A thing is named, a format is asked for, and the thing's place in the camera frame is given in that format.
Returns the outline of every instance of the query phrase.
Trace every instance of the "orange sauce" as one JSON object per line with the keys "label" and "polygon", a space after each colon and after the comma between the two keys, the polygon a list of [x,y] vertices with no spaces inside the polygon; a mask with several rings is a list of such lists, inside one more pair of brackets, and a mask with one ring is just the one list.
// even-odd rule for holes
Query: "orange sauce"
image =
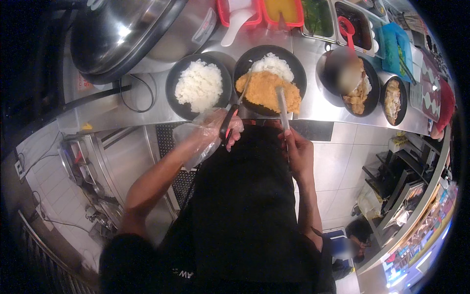
{"label": "orange sauce", "polygon": [[279,21],[279,12],[282,12],[287,23],[298,22],[297,7],[294,0],[264,0],[266,12],[273,21]]}

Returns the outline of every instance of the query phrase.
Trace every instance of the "stainless steel lid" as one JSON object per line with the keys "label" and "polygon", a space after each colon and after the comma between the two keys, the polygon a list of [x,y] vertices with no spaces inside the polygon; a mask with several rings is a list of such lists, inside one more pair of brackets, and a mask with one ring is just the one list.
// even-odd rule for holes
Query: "stainless steel lid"
{"label": "stainless steel lid", "polygon": [[71,54],[90,82],[116,80],[168,30],[188,0],[88,0],[73,24]]}

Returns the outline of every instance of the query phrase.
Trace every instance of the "red ladle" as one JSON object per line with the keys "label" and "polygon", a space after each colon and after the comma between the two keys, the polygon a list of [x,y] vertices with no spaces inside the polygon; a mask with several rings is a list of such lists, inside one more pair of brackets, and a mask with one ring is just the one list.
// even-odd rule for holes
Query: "red ladle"
{"label": "red ladle", "polygon": [[356,33],[353,24],[344,16],[338,16],[339,32],[348,37],[348,47],[354,50],[353,35]]}

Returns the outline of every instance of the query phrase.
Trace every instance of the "green vegetables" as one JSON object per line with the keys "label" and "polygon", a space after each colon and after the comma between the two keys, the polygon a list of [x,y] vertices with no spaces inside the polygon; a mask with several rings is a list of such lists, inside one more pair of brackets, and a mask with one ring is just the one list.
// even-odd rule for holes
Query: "green vegetables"
{"label": "green vegetables", "polygon": [[333,20],[326,0],[302,0],[304,23],[309,35],[331,37]]}
{"label": "green vegetables", "polygon": [[[403,56],[403,51],[401,50],[400,45],[398,45],[398,56],[400,57],[401,60],[403,60],[403,62],[405,61],[405,57]],[[403,66],[401,66],[401,64],[400,64],[400,74],[404,77],[406,75],[406,73],[407,72],[405,71]]]}

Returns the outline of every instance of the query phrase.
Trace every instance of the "blue container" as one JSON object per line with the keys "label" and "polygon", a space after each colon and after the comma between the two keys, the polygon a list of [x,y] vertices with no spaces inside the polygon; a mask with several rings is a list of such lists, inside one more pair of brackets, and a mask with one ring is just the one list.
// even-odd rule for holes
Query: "blue container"
{"label": "blue container", "polygon": [[382,27],[384,34],[384,55],[385,59],[382,60],[382,69],[386,72],[397,74],[403,80],[411,82],[408,75],[400,73],[400,59],[398,55],[398,46],[400,46],[403,53],[403,60],[413,74],[413,59],[411,56],[410,39],[407,33],[400,28],[396,23],[389,23]]}

